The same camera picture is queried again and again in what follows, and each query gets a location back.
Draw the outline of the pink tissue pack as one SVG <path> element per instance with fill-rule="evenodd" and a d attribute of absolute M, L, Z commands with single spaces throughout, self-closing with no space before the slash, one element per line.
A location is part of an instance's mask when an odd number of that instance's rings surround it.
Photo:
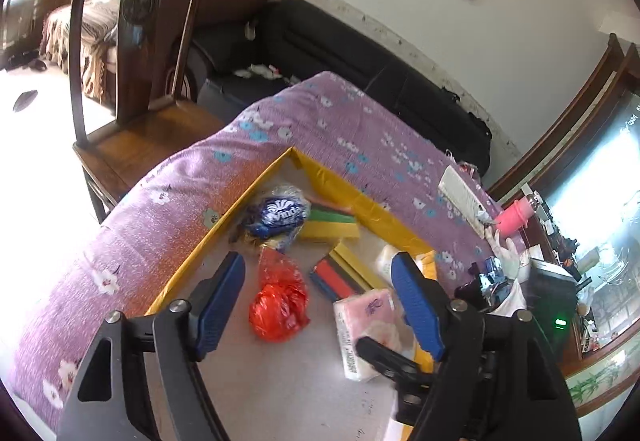
<path fill-rule="evenodd" d="M 390 289 L 372 289 L 362 295 L 338 300 L 333 303 L 333 312 L 343 371 L 348 380 L 360 383 L 378 375 L 356 352 L 360 338 L 371 337 L 398 353 L 406 351 L 408 343 L 401 330 L 398 306 Z"/>

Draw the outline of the bag of coloured foam strips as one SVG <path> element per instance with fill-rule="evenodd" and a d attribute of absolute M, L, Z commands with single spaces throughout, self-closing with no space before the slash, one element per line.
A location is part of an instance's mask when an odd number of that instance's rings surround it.
<path fill-rule="evenodd" d="M 314 265 L 309 279 L 332 302 L 390 287 L 344 242 L 338 242 Z"/>

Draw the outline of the red plastic bag bundle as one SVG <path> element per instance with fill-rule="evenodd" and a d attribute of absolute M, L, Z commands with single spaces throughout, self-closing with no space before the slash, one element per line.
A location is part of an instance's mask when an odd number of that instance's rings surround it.
<path fill-rule="evenodd" d="M 262 247 L 258 259 L 259 291 L 248 309 L 257 337 L 284 343 L 310 323 L 309 295 L 296 263 L 279 251 Z"/>

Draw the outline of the bag of yellow green sponges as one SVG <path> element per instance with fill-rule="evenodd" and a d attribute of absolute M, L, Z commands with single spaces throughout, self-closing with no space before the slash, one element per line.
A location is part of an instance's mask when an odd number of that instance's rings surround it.
<path fill-rule="evenodd" d="M 352 213 L 326 205 L 312 204 L 308 219 L 297 237 L 303 241 L 359 239 L 359 225 Z"/>

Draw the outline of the blue white Vinda tissue bag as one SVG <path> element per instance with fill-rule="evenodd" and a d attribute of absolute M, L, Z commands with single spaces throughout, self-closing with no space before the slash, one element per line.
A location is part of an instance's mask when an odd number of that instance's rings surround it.
<path fill-rule="evenodd" d="M 310 212 L 311 202 L 298 187 L 276 185 L 247 207 L 239 224 L 239 239 L 255 247 L 284 253 L 295 241 Z"/>

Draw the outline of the white cloth bag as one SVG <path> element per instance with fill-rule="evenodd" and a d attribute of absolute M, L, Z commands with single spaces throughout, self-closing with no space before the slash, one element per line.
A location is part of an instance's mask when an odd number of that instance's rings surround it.
<path fill-rule="evenodd" d="M 392 245 L 385 245 L 378 253 L 374 260 L 374 271 L 381 277 L 382 281 L 388 286 L 393 287 L 392 268 L 394 259 L 397 257 L 410 258 L 407 251 L 400 251 Z"/>

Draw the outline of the pink water bottle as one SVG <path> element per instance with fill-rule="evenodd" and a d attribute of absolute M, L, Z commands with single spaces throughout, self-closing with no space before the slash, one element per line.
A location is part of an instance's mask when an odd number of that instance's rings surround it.
<path fill-rule="evenodd" d="M 512 204 L 496 216 L 496 230 L 501 237 L 510 237 L 523 227 L 535 213 L 535 204 L 529 196 L 514 200 Z"/>

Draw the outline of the yellow cardboard box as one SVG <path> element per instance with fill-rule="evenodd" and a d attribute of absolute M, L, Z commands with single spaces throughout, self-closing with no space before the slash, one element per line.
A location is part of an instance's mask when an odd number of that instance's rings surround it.
<path fill-rule="evenodd" d="M 228 440 L 396 440 L 392 383 L 355 353 L 369 336 L 412 355 L 390 255 L 433 253 L 297 149 L 273 161 L 151 305 L 190 302 L 195 379 Z"/>

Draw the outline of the purple floral tablecloth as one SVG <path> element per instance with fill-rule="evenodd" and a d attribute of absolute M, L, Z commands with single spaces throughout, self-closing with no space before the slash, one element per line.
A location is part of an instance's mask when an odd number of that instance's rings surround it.
<path fill-rule="evenodd" d="M 322 72 L 243 110 L 134 184 L 103 222 L 74 211 L 50 143 L 1 170 L 2 378 L 39 430 L 55 433 L 104 315 L 149 308 L 171 275 L 262 172 L 296 148 L 390 212 L 435 251 L 447 289 L 490 247 L 439 190 L 454 163 L 381 104 Z"/>

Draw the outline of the dark wooden chair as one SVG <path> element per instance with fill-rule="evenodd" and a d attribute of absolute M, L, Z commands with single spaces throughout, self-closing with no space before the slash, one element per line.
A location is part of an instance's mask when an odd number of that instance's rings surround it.
<path fill-rule="evenodd" d="M 160 70 L 160 0 L 120 0 L 116 38 L 115 118 L 87 132 L 81 84 L 81 29 L 85 0 L 70 5 L 68 78 L 76 141 L 73 145 L 96 217 L 104 220 L 119 201 L 162 161 L 219 131 L 221 121 L 181 88 L 199 0 L 183 17 L 169 94 L 152 92 Z"/>

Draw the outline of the black leather sofa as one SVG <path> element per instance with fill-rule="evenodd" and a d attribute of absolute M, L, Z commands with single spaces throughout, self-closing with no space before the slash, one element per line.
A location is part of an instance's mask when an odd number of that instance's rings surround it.
<path fill-rule="evenodd" d="M 297 80 L 334 72 L 458 161 L 490 166 L 491 131 L 458 94 L 304 0 L 269 2 L 243 20 L 195 29 L 188 91 L 224 121 Z"/>

